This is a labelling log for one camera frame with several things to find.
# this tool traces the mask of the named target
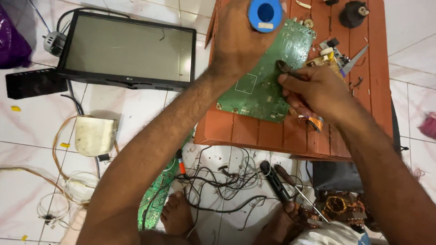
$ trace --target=monitor screen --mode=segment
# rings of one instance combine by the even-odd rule
[[[193,32],[79,15],[65,68],[189,82]]]

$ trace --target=wooden table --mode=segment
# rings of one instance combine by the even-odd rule
[[[216,16],[229,0],[217,0],[211,20],[212,47],[218,26]],[[385,7],[382,0],[367,0],[370,14],[363,24],[354,29],[343,27],[339,13],[347,0],[327,6],[322,0],[301,0],[312,8],[306,9],[295,0],[287,0],[287,17],[312,19],[317,38],[313,44],[336,37],[342,54],[353,58],[367,43],[368,51],[359,59],[346,82],[363,82],[354,90],[354,96],[371,112],[376,122],[392,137],[391,91],[389,88],[388,51],[386,43]],[[309,58],[319,57],[319,50],[310,51]],[[231,112],[217,110],[215,104],[197,125],[194,143],[230,145],[259,150],[292,153],[292,158],[309,160],[351,160],[339,132],[324,124],[321,133],[313,132],[305,123],[287,117],[283,123],[273,123]]]

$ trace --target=purple plastic bag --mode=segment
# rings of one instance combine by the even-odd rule
[[[0,69],[30,65],[32,48],[0,5]]]

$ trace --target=foot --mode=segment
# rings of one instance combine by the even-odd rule
[[[171,194],[168,198],[168,202],[162,209],[160,220],[165,227],[167,234],[187,238],[194,245],[200,244],[197,231],[192,228],[194,222],[192,221],[191,208],[183,195],[183,192],[178,191]]]
[[[257,235],[253,244],[282,244],[295,225],[290,217],[294,217],[297,212],[298,208],[296,208],[294,202],[289,202],[280,207],[269,223]]]

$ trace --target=blue spool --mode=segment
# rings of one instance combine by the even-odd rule
[[[279,0],[251,0],[248,8],[248,20],[260,32],[271,32],[279,27],[282,15]]]

